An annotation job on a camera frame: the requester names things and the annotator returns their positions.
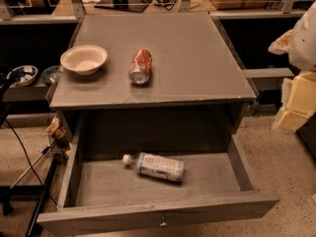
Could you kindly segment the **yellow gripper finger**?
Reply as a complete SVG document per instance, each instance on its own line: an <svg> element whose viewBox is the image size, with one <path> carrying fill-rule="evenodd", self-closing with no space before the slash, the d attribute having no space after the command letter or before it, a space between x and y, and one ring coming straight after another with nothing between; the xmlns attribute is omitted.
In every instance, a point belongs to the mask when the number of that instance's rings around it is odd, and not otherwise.
<svg viewBox="0 0 316 237"><path fill-rule="evenodd" d="M272 129L295 133L316 113L316 72L301 71L293 79L285 78L281 86L281 103Z"/></svg>
<svg viewBox="0 0 316 237"><path fill-rule="evenodd" d="M289 51L289 41L292 35L292 30L289 30L285 32L283 35L281 35L279 38L277 38L275 41L273 41L269 48L268 52L282 55L285 53L288 53Z"/></svg>

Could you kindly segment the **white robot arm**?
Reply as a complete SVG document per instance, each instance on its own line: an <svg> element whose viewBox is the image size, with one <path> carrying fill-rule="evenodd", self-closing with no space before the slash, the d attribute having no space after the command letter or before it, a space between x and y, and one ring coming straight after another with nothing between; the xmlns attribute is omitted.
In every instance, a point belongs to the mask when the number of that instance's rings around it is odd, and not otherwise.
<svg viewBox="0 0 316 237"><path fill-rule="evenodd" d="M293 79L285 78L281 86L281 103L273 129L296 132L316 113L316 2L295 26L273 41L273 54L288 54L291 65L300 70Z"/></svg>

